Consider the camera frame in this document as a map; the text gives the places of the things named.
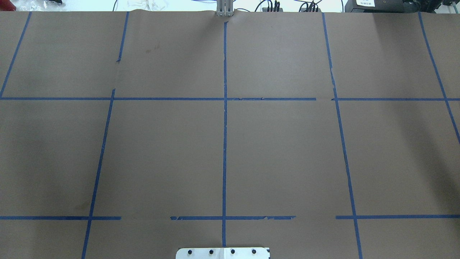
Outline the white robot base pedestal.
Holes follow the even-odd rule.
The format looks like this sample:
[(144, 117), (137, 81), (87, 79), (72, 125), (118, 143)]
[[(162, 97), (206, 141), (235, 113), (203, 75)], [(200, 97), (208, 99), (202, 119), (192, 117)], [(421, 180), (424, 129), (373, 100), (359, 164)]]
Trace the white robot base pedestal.
[(270, 259), (265, 247), (209, 247), (183, 248), (176, 252), (176, 259)]

